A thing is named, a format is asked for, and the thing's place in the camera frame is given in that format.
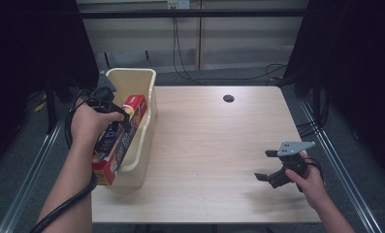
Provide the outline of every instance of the fingers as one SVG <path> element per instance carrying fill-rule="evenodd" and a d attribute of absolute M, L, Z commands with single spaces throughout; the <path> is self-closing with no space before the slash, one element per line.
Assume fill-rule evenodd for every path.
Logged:
<path fill-rule="evenodd" d="M 307 153 L 304 150 L 299 152 L 299 154 L 301 155 L 302 158 L 309 158 L 309 156 L 307 155 Z"/>
<path fill-rule="evenodd" d="M 292 182 L 297 183 L 299 186 L 303 186 L 305 183 L 304 178 L 299 176 L 296 172 L 292 171 L 291 169 L 285 170 L 286 176 L 288 176 L 289 179 L 292 180 Z"/>
<path fill-rule="evenodd" d="M 77 102 L 75 102 L 75 106 L 78 106 L 80 103 L 82 103 L 83 102 L 83 100 L 82 99 L 80 99 L 80 98 L 78 98 L 78 100 L 77 100 Z"/>
<path fill-rule="evenodd" d="M 103 117 L 108 121 L 122 121 L 123 120 L 123 114 L 118 113 L 118 112 L 113 112 L 109 114 L 103 114 Z"/>

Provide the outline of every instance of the gray floor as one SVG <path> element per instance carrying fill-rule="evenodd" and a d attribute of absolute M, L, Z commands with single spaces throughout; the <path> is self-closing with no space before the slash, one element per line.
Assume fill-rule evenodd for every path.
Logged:
<path fill-rule="evenodd" d="M 189 72 L 190 76 L 205 85 L 265 85 L 267 77 L 254 78 L 264 74 L 265 68 L 224 69 Z M 181 78 L 177 73 L 158 73 L 156 85 L 195 85 L 196 83 Z M 305 113 L 300 100 L 294 94 L 292 85 L 284 86 L 285 96 L 292 117 L 297 124 L 306 122 Z M 62 113 L 65 105 L 57 106 Z M 385 232 L 385 172 L 371 157 L 369 149 L 353 137 L 353 129 L 341 116 L 335 106 L 330 106 L 329 118 L 324 127 L 333 142 L 341 160 L 362 196 L 368 202 L 380 228 Z M 14 200 L 21 184 L 46 137 L 46 109 L 38 113 L 26 113 L 25 122 L 9 145 L 0 160 L 0 222 Z M 304 138 L 304 141 L 317 141 L 315 135 Z M 51 149 L 44 165 L 43 173 L 37 180 L 34 190 L 29 196 L 22 215 L 19 217 L 15 232 L 27 232 L 34 224 L 37 214 L 45 201 L 57 172 L 62 166 L 67 151 L 63 132 Z M 329 184 L 327 190 L 339 209 L 345 214 L 357 232 L 366 232 L 360 217 L 355 211 L 348 195 L 344 191 L 336 172 L 322 148 L 315 147 L 308 151 L 323 166 Z M 210 225 L 152 225 L 152 229 L 165 232 L 211 232 Z M 135 225 L 94 224 L 93 232 L 134 232 Z M 279 224 L 279 225 L 218 225 L 217 232 L 323 232 L 321 224 Z"/>

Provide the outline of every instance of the wire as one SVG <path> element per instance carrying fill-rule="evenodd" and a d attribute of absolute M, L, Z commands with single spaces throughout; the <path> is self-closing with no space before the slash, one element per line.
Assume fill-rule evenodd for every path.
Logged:
<path fill-rule="evenodd" d="M 314 166 L 316 167 L 318 170 L 319 170 L 319 174 L 322 178 L 322 182 L 323 183 L 327 183 L 324 176 L 323 176 L 323 170 L 322 170 L 322 166 L 320 165 L 320 163 L 318 162 L 318 160 L 314 159 L 314 158 L 304 158 L 304 160 L 311 160 L 312 162 L 306 162 L 307 165 L 311 165 L 311 166 Z"/>
<path fill-rule="evenodd" d="M 176 73 L 177 73 L 180 77 L 182 77 L 182 78 L 184 78 L 184 79 L 186 79 L 186 80 L 188 80 L 188 81 L 192 81 L 193 83 L 196 83 L 196 84 L 199 84 L 199 85 L 204 85 L 203 83 L 196 82 L 194 79 L 192 79 L 192 77 L 190 77 L 189 74 L 188 74 L 188 73 L 186 72 L 186 70 L 185 70 L 185 67 L 184 67 L 184 65 L 183 65 L 182 55 L 181 55 L 181 53 L 180 53 L 179 37 L 178 37 L 178 35 L 177 35 L 177 20 L 176 20 L 176 17 L 173 18 L 173 22 L 174 22 L 174 50 L 173 50 L 173 57 L 172 57 L 172 59 L 173 59 L 173 62 L 174 62 L 174 68 L 175 68 L 175 71 L 176 71 Z M 177 70 L 177 68 L 176 68 L 176 63 L 175 63 L 175 50 L 176 50 L 176 44 L 177 44 L 177 50 L 178 50 L 178 54 L 179 54 L 180 63 L 181 63 L 181 65 L 182 65 L 183 72 L 185 73 L 185 75 L 186 75 L 187 77 L 184 77 L 184 76 Z"/>
<path fill-rule="evenodd" d="M 297 127 L 299 128 L 298 131 L 301 138 L 304 138 L 313 133 L 316 133 L 316 131 L 322 129 L 325 123 L 328 121 L 329 103 L 330 103 L 328 93 L 325 95 L 325 98 L 326 99 L 322 109 L 322 114 L 320 115 L 319 119 L 315 119 L 311 122 L 306 122 L 306 123 L 297 125 Z"/>
<path fill-rule="evenodd" d="M 269 85 L 269 82 L 271 80 L 271 77 L 269 76 L 270 73 L 268 72 L 268 68 L 271 66 L 279 66 L 279 68 L 282 68 L 282 67 L 286 67 L 287 65 L 284 65 L 284 64 L 269 64 L 269 65 L 267 65 L 267 67 L 265 67 L 265 73 L 268 75 L 268 80 L 267 80 L 267 83 L 265 85 Z"/>
<path fill-rule="evenodd" d="M 176 20 L 176 17 L 173 18 L 173 21 L 174 21 L 174 49 L 173 49 L 173 62 L 174 62 L 174 68 L 175 68 L 175 71 L 176 73 L 182 77 L 183 79 L 186 79 L 188 81 L 192 81 L 193 83 L 197 83 L 197 84 L 200 84 L 200 85 L 205 85 L 204 83 L 199 83 L 198 81 L 222 81 L 222 80 L 227 80 L 227 81 L 233 81 L 233 80 L 237 80 L 237 81 L 250 81 L 250 80 L 256 80 L 256 79 L 259 79 L 259 78 L 263 78 L 265 76 L 269 76 L 269 74 L 277 71 L 277 70 L 280 70 L 282 69 L 283 67 L 286 67 L 287 65 L 285 64 L 269 64 L 266 68 L 265 68 L 265 74 L 262 74 L 262 75 L 259 75 L 259 76 L 255 76 L 255 77 L 251 77 L 251 78 L 234 78 L 234 79 L 214 79 L 214 78 L 200 78 L 200 79 L 194 79 L 192 78 L 188 72 L 185 70 L 185 67 L 184 67 L 184 64 L 183 64 L 183 59 L 182 59 L 182 55 L 181 55 L 181 52 L 180 52 L 180 43 L 179 43 L 179 37 L 178 37 L 178 32 L 177 32 L 177 20 Z M 179 59 L 180 59 L 180 64 L 182 66 L 182 70 L 183 72 L 185 73 L 186 77 L 184 77 L 179 71 L 178 69 L 176 68 L 176 63 L 175 63 L 175 53 L 176 53 L 176 45 L 177 45 L 177 51 L 178 51 L 178 56 L 179 56 Z M 270 72 L 268 72 L 268 68 L 271 67 L 271 66 L 279 66 L 278 68 L 276 69 L 273 69 L 271 70 Z"/>
<path fill-rule="evenodd" d="M 35 225 L 34 228 L 30 231 L 31 233 L 35 232 L 42 232 L 47 228 L 51 223 L 53 223 L 59 216 L 64 214 L 67 210 L 69 210 L 71 207 L 73 207 L 75 204 L 77 204 L 83 197 L 85 197 L 87 194 L 89 194 L 93 189 L 95 189 L 96 185 L 98 183 L 98 179 L 96 177 L 96 174 L 92 172 L 92 177 L 89 182 L 89 184 L 84 188 L 82 191 L 62 203 L 60 206 L 58 206 L 55 210 L 50 212 L 47 216 L 45 216 L 38 224 Z"/>
<path fill-rule="evenodd" d="M 89 97 L 90 90 L 82 89 L 78 92 L 78 94 L 75 96 L 75 98 L 71 104 L 71 107 L 69 108 L 68 114 L 66 115 L 66 118 L 65 118 L 64 132 L 65 132 L 65 139 L 66 139 L 66 143 L 68 145 L 68 148 L 70 148 L 71 144 L 72 144 L 72 133 L 71 133 L 72 118 L 74 117 L 74 114 L 75 114 L 75 111 L 77 110 L 77 108 L 80 107 L 85 102 L 83 101 L 79 105 L 77 105 L 77 106 L 75 106 L 75 105 L 76 105 L 78 99 L 80 97 L 82 97 L 82 95 L 84 93 L 86 93 L 86 96 Z"/>

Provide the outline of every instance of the table surface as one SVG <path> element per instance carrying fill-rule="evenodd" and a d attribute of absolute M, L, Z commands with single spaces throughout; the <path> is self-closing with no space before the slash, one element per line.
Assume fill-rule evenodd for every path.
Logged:
<path fill-rule="evenodd" d="M 94 222 L 319 222 L 297 187 L 272 188 L 255 172 L 281 168 L 282 141 L 300 141 L 279 88 L 156 86 L 157 119 L 141 187 L 98 186 Z M 226 103 L 223 96 L 235 97 Z"/>

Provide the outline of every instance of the beige plastic bin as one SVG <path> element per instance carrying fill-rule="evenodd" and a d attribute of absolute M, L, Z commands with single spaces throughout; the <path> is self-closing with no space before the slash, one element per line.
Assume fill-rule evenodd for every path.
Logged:
<path fill-rule="evenodd" d="M 111 69 L 107 73 L 107 77 L 116 87 L 113 100 L 116 105 L 122 105 L 129 95 L 133 94 L 143 94 L 147 101 L 147 112 L 112 184 L 141 186 L 144 183 L 155 130 L 157 110 L 154 84 L 156 72 L 151 69 L 116 68 Z"/>

